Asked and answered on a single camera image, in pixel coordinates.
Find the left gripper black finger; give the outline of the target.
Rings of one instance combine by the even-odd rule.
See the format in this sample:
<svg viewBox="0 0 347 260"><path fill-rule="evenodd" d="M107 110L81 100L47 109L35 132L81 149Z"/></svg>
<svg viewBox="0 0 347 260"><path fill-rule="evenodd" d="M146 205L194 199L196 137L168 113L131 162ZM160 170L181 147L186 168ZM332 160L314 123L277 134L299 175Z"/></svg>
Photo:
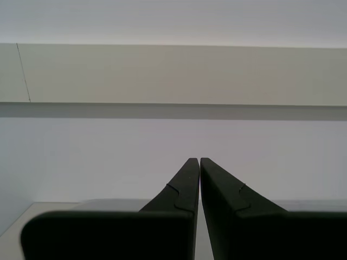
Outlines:
<svg viewBox="0 0 347 260"><path fill-rule="evenodd" d="M287 211L209 158L201 195L215 259L346 259L346 213Z"/></svg>
<svg viewBox="0 0 347 260"><path fill-rule="evenodd" d="M194 259L200 166L188 159L139 211L50 211L26 223L25 259Z"/></svg>

